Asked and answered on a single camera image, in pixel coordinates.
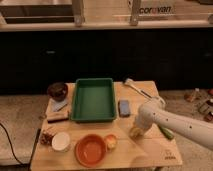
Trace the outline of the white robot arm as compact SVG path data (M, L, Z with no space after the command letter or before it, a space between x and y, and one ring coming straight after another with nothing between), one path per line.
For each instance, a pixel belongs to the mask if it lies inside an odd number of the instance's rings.
M134 125L145 134L155 123L213 151L213 124L165 110L161 97L152 97L139 106Z

